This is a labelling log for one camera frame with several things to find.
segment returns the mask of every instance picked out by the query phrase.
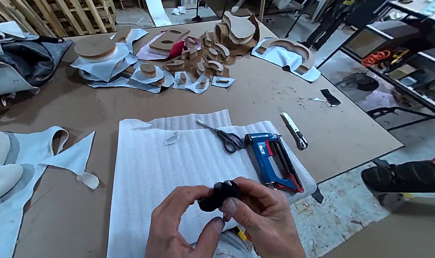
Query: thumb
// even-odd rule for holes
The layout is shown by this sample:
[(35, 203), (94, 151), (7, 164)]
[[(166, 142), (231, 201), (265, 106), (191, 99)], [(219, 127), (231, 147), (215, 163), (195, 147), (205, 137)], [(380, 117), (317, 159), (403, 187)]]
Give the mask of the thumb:
[(233, 197), (227, 198), (219, 210), (224, 213), (226, 219), (232, 217), (246, 229), (256, 225), (256, 220), (260, 218), (260, 215), (253, 212), (246, 203)]
[(215, 217), (204, 226), (203, 231), (198, 237), (197, 245), (192, 251), (194, 257), (213, 257), (224, 225), (225, 223), (220, 217)]

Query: brown table surface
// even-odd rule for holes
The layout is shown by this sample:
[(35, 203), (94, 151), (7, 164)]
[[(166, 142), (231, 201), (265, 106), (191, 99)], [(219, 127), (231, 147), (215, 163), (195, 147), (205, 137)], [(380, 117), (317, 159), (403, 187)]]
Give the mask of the brown table surface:
[[(213, 31), (217, 22), (179, 27), (199, 37)], [(149, 34), (135, 44), (135, 53), (164, 29), (147, 29)], [(276, 37), (264, 25), (260, 34)], [(69, 50), (64, 59), (72, 56)], [(0, 119), (0, 130), (31, 133), (62, 126), (71, 134), (65, 147), (96, 131), (87, 172), (96, 173), (102, 187), (90, 190), (74, 173), (48, 167), (25, 209), (15, 257), (106, 257), (118, 124), (126, 118), (149, 121), (227, 108), (233, 125), (270, 120), (317, 182), (402, 146), (323, 76), (310, 84), (253, 56), (238, 58), (229, 69), (236, 79), (229, 89), (211, 86), (200, 95), (176, 89), (152, 94), (131, 88), (93, 89), (83, 83), (77, 69), (61, 62), (35, 97), (14, 105), (5, 115), (10, 119)], [(299, 99), (323, 98), (322, 89), (329, 89), (342, 103), (326, 107)], [(308, 149), (296, 149), (281, 111), (290, 114), (305, 135)]]

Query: scissors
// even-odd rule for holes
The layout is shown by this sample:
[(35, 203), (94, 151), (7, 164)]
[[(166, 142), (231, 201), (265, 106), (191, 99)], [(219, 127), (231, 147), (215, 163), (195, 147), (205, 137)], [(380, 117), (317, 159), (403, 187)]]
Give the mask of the scissors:
[(228, 153), (234, 153), (238, 149), (244, 148), (244, 141), (240, 137), (238, 137), (238, 135), (234, 133), (228, 134), (222, 130), (213, 128), (209, 124), (203, 122), (200, 119), (197, 119), (197, 122), (213, 130), (217, 134), (217, 137), (219, 137), (222, 140), (222, 143), (224, 144), (224, 149)]

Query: hand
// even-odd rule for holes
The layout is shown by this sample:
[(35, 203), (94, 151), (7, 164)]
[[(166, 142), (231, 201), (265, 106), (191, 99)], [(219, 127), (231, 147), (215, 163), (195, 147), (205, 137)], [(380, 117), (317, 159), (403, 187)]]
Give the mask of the hand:
[(233, 182), (239, 186), (243, 201), (237, 198), (224, 201), (219, 208), (224, 221), (234, 218), (240, 223), (263, 258), (306, 257), (283, 192), (244, 177)]
[(224, 221), (213, 218), (206, 224), (193, 248), (177, 231), (182, 214), (195, 200), (211, 196), (206, 186), (180, 186), (152, 212), (146, 258), (211, 258), (220, 239)]

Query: workshop floor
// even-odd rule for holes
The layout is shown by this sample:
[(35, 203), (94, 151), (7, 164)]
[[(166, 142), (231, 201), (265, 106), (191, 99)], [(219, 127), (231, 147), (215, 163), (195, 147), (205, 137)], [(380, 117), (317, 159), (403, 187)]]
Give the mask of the workshop floor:
[[(166, 9), (173, 24), (192, 22), (196, 12), (187, 10), (185, 15), (175, 16), (171, 11), (172, 9)], [(200, 7), (199, 14), (205, 21), (218, 19), (211, 9), (204, 7)], [(299, 19), (289, 34), (290, 39), (304, 41), (319, 26), (318, 23), (310, 23), (307, 18), (307, 15), (303, 15)], [(263, 22), (276, 35), (284, 38), (294, 18), (291, 14), (272, 15), (266, 16)], [(117, 23), (154, 27), (149, 15), (139, 8), (117, 10)], [(351, 34), (352, 31), (347, 26), (334, 32), (329, 41), (315, 53), (316, 65)], [(319, 70), (332, 83), (339, 82), (351, 73), (367, 72), (341, 52)], [(377, 79), (379, 88), (364, 95), (355, 90), (342, 89), (348, 97), (365, 111), (399, 105), (391, 95), (391, 85), (370, 72), (367, 74)], [(414, 107), (414, 110), (427, 112), (419, 107)], [(418, 118), (416, 115), (398, 112), (377, 121), (383, 127), (390, 128)], [(391, 134), (405, 147), (381, 159), (398, 164), (435, 157), (435, 121), (397, 129)], [(373, 164), (365, 164), (321, 183), (319, 186), (325, 197), (322, 204), (310, 196), (291, 206), (307, 256), (410, 258), (428, 254), (435, 257), (435, 199), (415, 198), (392, 212), (382, 208), (360, 178), (360, 172), (370, 166)]]

